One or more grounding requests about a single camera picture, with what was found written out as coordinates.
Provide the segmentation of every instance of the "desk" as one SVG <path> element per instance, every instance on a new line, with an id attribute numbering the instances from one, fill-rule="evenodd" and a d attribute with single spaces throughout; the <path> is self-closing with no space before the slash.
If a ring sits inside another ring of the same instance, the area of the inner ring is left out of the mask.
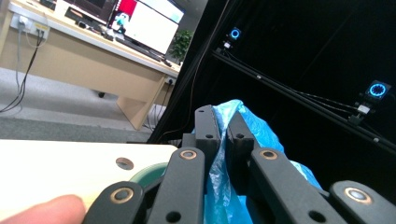
<path id="1" fill-rule="evenodd" d="M 116 41 L 81 29 L 37 1 L 5 0 L 0 9 L 0 66 L 16 67 L 18 31 L 9 28 L 14 13 L 46 24 L 50 27 L 49 38 L 38 50 L 30 73 L 118 95 L 117 104 L 137 130 L 163 91 L 165 79 L 177 77 L 179 66 L 168 67 Z M 28 36 L 35 43 L 35 37 Z M 21 52 L 20 71 L 26 71 L 34 48 L 24 35 Z"/>
<path id="2" fill-rule="evenodd" d="M 0 220 L 65 194 L 88 209 L 111 184 L 129 181 L 152 164 L 169 162 L 167 145 L 0 140 Z M 129 159 L 123 170 L 118 158 Z"/>

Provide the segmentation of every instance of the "electrical outlet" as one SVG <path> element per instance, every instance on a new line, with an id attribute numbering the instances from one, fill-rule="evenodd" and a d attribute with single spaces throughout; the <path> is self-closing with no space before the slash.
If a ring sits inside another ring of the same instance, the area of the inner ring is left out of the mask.
<path id="1" fill-rule="evenodd" d="M 168 83 L 169 85 L 175 85 L 176 79 L 174 77 L 167 77 L 165 79 L 165 82 Z"/>
<path id="2" fill-rule="evenodd" d="M 47 25 L 44 25 L 38 21 L 32 21 L 31 19 L 28 19 L 26 17 L 23 17 L 17 13 L 14 13 L 12 16 L 11 24 L 10 26 L 19 29 L 20 21 L 23 21 L 25 23 L 23 31 L 32 34 L 32 35 L 38 35 L 38 32 L 44 32 L 44 39 L 48 39 L 49 33 L 50 33 L 50 28 Z"/>

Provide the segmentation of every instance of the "green object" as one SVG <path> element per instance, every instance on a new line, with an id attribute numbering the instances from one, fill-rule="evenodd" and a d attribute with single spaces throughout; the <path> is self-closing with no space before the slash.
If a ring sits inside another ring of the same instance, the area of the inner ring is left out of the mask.
<path id="1" fill-rule="evenodd" d="M 189 30 L 178 30 L 175 33 L 169 53 L 177 59 L 177 63 L 183 62 L 189 48 L 193 32 Z"/>
<path id="2" fill-rule="evenodd" d="M 166 170 L 167 165 L 167 162 L 151 165 L 134 175 L 130 181 L 137 183 L 142 188 L 144 188 L 145 186 L 151 184 L 154 180 L 162 176 Z"/>

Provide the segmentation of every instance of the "blue plastic bag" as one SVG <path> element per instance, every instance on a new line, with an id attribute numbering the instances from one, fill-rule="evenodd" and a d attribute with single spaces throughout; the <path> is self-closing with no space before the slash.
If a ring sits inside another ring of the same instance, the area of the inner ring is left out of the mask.
<path id="1" fill-rule="evenodd" d="M 240 100 L 213 106 L 213 111 L 219 125 L 221 144 L 219 153 L 209 171 L 207 180 L 207 194 L 205 196 L 205 223 L 252 223 L 245 206 L 245 197 L 238 197 L 231 185 L 225 164 L 225 135 L 233 114 L 238 111 L 245 120 L 250 131 L 256 137 L 261 147 L 271 147 L 284 152 L 277 136 L 268 124 L 255 116 Z M 291 161 L 296 169 L 313 186 L 320 189 L 318 181 L 312 172 L 298 162 Z"/>

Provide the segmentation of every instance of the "gray floor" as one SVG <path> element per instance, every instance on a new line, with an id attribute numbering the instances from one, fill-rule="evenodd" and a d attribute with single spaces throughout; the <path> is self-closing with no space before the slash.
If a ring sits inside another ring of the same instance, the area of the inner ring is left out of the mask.
<path id="1" fill-rule="evenodd" d="M 19 73 L 19 83 L 23 73 Z M 0 110 L 17 96 L 15 71 L 0 68 Z M 0 139 L 93 142 L 145 142 L 159 118 L 154 106 L 148 124 L 137 131 L 117 106 L 117 96 L 29 75 L 21 104 L 0 113 Z"/>

